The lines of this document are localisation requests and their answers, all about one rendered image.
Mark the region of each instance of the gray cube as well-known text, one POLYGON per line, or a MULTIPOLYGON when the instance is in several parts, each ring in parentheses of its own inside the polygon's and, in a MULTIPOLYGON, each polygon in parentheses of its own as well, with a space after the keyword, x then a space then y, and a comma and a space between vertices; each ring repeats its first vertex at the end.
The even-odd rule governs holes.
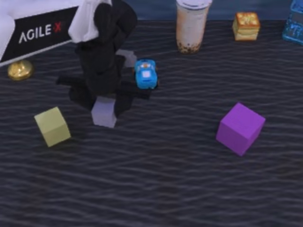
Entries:
POLYGON ((127 50, 118 50, 116 52, 117 55, 122 55, 126 58, 124 67, 131 68, 134 67, 134 65, 137 62, 137 56, 134 54, 133 51, 127 51, 127 50))
POLYGON ((117 118, 115 116, 115 102, 113 98, 99 96, 91 110, 94 125, 114 128, 117 118))

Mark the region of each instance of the toy car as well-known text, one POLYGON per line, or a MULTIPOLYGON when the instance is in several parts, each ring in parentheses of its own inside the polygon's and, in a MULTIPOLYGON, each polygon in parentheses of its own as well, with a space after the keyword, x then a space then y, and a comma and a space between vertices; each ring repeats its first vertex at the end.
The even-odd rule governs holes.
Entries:
POLYGON ((159 85, 156 62, 154 60, 138 60, 134 67, 134 76, 140 89, 155 89, 159 85))

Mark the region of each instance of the purple cube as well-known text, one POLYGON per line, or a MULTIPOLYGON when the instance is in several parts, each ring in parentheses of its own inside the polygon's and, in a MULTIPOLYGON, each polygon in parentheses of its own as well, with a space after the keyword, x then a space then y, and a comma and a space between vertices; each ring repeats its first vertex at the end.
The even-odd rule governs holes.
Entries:
POLYGON ((256 140, 265 118, 237 103, 220 121, 216 139, 243 156, 256 140))

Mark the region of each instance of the blue crate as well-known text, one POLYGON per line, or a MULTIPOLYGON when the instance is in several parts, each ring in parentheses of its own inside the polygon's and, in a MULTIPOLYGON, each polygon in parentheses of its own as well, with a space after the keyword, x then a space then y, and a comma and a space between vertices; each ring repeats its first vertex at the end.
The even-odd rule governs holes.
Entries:
POLYGON ((282 37, 303 45, 303 0, 293 0, 290 11, 282 37))

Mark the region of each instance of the white lettering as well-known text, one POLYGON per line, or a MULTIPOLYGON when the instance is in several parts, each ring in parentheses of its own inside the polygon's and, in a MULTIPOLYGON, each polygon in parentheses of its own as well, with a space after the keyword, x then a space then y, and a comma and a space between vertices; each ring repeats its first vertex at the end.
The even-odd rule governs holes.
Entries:
POLYGON ((28 40, 38 39, 52 34, 52 25, 48 24, 45 27, 36 27, 35 29, 29 29, 25 35, 24 32, 21 33, 19 39, 19 44, 22 42, 27 42, 28 40))

